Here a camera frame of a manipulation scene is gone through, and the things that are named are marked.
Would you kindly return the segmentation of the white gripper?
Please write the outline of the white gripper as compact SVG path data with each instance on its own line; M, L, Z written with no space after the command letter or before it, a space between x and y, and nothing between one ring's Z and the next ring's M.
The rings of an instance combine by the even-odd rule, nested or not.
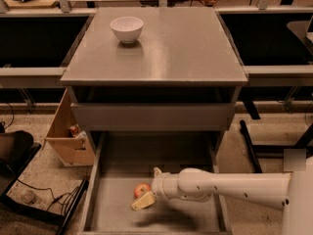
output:
M134 211L138 211L153 205L156 202L156 197L166 198L164 182L169 175L169 172L162 172L158 167L155 167L154 179L151 184L152 191L145 192L137 198L131 205L131 208Z

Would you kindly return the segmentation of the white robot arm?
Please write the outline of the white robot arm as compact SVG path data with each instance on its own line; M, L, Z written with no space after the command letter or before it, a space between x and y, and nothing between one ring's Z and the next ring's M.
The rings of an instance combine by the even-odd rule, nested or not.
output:
M284 158L283 173L212 173L185 168L178 173L154 169L154 179L131 205L135 211L158 198L205 202L228 196L283 212L282 235L313 235L313 158Z

